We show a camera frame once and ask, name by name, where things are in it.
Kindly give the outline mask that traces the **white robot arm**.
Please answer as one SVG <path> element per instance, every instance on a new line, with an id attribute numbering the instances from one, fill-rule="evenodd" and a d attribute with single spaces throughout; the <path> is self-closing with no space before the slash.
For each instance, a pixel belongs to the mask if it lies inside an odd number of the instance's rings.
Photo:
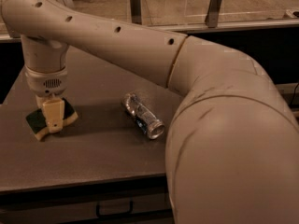
<path id="1" fill-rule="evenodd" d="M 64 127 L 66 51 L 84 50 L 182 97 L 165 146 L 176 224 L 299 224 L 299 125 L 254 59 L 72 6 L 1 0 L 6 26 L 21 37 L 46 133 Z"/>

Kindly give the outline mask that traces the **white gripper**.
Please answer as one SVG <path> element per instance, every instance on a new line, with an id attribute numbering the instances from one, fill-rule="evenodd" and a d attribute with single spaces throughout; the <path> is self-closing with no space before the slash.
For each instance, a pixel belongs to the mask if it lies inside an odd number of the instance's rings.
<path id="1" fill-rule="evenodd" d="M 54 97 L 46 101 L 46 97 L 62 94 L 67 86 L 67 69 L 58 72 L 41 73 L 25 67 L 25 75 L 29 89 L 36 95 L 38 108 L 42 107 L 46 125 L 50 133 L 63 129 L 64 101 Z"/>

